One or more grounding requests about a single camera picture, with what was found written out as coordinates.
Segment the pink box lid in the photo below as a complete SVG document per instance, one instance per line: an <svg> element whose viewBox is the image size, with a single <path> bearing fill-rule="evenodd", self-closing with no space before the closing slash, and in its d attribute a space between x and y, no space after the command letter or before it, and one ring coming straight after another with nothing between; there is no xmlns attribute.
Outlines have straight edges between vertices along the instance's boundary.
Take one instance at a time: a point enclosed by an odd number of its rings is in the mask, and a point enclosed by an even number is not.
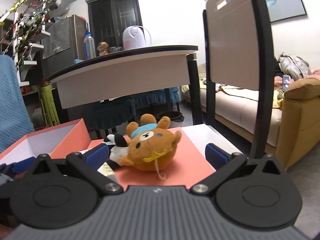
<svg viewBox="0 0 320 240"><path fill-rule="evenodd" d="M98 146L108 150L94 169L126 189L129 185L190 188L214 173L214 169L179 128L169 119L131 122L127 135L108 135Z"/></svg>

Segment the black white panda plush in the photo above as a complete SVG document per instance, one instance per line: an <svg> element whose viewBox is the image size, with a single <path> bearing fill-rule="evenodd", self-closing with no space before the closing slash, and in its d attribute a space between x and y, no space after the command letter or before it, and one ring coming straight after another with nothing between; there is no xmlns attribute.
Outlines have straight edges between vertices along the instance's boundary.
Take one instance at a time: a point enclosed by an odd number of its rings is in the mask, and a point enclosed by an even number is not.
<svg viewBox="0 0 320 240"><path fill-rule="evenodd" d="M125 138L120 134L109 134L103 142L109 148L109 156L106 163L113 170L122 167L120 159L123 156L127 156L129 147Z"/></svg>

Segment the brown bear plush toy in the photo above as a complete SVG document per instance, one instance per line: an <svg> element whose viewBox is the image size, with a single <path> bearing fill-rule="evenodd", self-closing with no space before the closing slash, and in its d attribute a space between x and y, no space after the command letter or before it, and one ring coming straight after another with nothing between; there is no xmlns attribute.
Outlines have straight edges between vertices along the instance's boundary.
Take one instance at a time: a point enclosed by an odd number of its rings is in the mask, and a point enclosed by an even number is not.
<svg viewBox="0 0 320 240"><path fill-rule="evenodd" d="M174 158L182 137L182 132L172 133L168 130L169 126L167 116L157 121L152 114L142 115L140 123L129 123L126 127L128 153L121 157L121 165L140 171L155 171L160 181L167 180L164 170Z"/></svg>

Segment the blue covered chair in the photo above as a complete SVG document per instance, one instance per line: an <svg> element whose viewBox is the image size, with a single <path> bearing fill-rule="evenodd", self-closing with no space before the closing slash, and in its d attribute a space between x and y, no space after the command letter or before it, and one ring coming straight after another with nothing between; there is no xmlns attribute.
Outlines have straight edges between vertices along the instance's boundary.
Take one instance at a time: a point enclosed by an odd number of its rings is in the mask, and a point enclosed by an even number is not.
<svg viewBox="0 0 320 240"><path fill-rule="evenodd" d="M0 126L1 152L34 131L21 94L16 65L8 55L1 55Z"/></svg>

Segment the teal covered dining chair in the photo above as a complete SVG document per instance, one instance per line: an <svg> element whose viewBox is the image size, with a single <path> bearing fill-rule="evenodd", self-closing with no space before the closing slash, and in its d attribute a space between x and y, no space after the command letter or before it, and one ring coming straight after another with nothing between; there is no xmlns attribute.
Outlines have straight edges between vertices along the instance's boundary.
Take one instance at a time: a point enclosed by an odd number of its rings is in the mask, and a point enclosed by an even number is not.
<svg viewBox="0 0 320 240"><path fill-rule="evenodd" d="M104 130L105 135L117 132L117 126L125 122L135 120L136 106L131 96L122 96L111 101L99 103L92 110L86 113L85 124L89 131L95 131L100 139L100 131Z"/></svg>

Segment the black trash bin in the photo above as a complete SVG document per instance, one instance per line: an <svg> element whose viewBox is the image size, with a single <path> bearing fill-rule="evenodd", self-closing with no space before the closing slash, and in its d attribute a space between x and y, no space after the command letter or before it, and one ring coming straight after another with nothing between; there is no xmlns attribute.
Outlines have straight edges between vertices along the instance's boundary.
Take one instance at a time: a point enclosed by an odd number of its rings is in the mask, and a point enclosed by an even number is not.
<svg viewBox="0 0 320 240"><path fill-rule="evenodd" d="M156 115L157 121L161 120L164 116L167 116L170 119L170 128L179 127L181 123L184 122L184 116L179 111L168 111L164 113L159 113Z"/></svg>

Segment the green folded stool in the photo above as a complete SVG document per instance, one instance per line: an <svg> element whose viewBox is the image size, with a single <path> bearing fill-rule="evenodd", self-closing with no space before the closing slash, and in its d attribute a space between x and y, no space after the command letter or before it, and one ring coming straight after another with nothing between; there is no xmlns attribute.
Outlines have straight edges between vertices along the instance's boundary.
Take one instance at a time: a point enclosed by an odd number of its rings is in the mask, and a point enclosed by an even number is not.
<svg viewBox="0 0 320 240"><path fill-rule="evenodd" d="M47 85L39 89L39 97L40 97L43 117L46 122L46 125L49 127L60 124L60 120L55 107L52 90L53 90L52 85Z"/></svg>

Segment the beige sofa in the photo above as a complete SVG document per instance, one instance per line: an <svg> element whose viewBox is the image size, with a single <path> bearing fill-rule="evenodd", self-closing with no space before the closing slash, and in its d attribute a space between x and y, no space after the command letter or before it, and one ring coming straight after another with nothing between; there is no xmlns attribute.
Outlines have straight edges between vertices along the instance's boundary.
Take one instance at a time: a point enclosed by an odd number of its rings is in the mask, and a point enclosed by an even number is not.
<svg viewBox="0 0 320 240"><path fill-rule="evenodd" d="M265 151L289 168L319 142L319 75L291 82L287 92L280 90L281 82L275 77ZM227 85L216 88L216 120L252 141L259 93Z"/></svg>

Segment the white curved dining table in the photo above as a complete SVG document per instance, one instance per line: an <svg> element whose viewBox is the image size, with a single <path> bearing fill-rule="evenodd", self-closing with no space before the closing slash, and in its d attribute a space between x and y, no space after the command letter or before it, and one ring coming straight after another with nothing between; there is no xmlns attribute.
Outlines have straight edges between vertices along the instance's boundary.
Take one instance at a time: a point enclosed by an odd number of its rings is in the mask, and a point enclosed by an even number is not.
<svg viewBox="0 0 320 240"><path fill-rule="evenodd" d="M152 90L189 85L195 125L203 123L197 46L124 50L95 57L50 75L63 109Z"/></svg>

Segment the clear plastic water bottle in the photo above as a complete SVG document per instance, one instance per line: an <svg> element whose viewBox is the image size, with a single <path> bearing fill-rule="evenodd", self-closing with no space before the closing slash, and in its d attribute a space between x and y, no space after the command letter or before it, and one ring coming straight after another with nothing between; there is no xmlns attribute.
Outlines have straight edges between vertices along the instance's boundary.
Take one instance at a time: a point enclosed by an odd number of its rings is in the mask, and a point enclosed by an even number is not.
<svg viewBox="0 0 320 240"><path fill-rule="evenodd" d="M85 32L84 38L85 58L92 59L96 57L95 42L89 31Z"/></svg>

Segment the small brown figurine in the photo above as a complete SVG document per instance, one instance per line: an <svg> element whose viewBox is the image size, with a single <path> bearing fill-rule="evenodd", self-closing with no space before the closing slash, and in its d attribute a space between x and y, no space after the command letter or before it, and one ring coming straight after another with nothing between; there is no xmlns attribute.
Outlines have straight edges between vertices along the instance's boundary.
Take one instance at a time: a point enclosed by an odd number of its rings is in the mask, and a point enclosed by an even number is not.
<svg viewBox="0 0 320 240"><path fill-rule="evenodd" d="M99 56L104 56L108 54L109 45L106 42L100 42L97 46L97 51Z"/></svg>

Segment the grey refrigerator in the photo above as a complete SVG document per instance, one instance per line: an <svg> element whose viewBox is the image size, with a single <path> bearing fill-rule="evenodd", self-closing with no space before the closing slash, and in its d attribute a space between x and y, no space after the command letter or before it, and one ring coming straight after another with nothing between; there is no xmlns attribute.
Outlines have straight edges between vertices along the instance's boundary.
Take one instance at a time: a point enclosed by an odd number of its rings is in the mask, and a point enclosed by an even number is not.
<svg viewBox="0 0 320 240"><path fill-rule="evenodd" d="M41 41L44 46L41 64L45 79L72 65L75 59L85 59L86 30L86 21L77 15L56 21L47 28L50 36Z"/></svg>

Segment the white decorated staircase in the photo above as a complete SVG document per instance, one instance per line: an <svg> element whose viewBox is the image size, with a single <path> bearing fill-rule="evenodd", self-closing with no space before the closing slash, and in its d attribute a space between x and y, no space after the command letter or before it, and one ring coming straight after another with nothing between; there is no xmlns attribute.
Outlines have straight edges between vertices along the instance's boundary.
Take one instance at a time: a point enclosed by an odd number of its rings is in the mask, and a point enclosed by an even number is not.
<svg viewBox="0 0 320 240"><path fill-rule="evenodd" d="M28 70L37 65L34 55L51 36L48 28L67 17L76 0L1 0L1 54L9 55L19 86L27 87Z"/></svg>

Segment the dark window door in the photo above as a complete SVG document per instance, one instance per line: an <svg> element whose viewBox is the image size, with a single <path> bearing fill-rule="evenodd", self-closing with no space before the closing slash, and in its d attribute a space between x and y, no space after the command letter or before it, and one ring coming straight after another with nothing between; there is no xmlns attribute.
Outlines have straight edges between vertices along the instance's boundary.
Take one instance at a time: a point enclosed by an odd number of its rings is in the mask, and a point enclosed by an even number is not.
<svg viewBox="0 0 320 240"><path fill-rule="evenodd" d="M89 0L89 28L95 44L106 42L111 47L123 45L123 31L142 25L138 0Z"/></svg>

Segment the framed wall painting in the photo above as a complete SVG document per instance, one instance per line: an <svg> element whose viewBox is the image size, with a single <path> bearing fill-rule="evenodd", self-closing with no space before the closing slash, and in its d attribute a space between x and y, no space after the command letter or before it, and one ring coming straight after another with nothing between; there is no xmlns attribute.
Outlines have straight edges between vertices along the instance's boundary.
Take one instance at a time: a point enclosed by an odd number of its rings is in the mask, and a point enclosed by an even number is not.
<svg viewBox="0 0 320 240"><path fill-rule="evenodd" d="M306 15L302 0L265 0L270 22L278 22Z"/></svg>

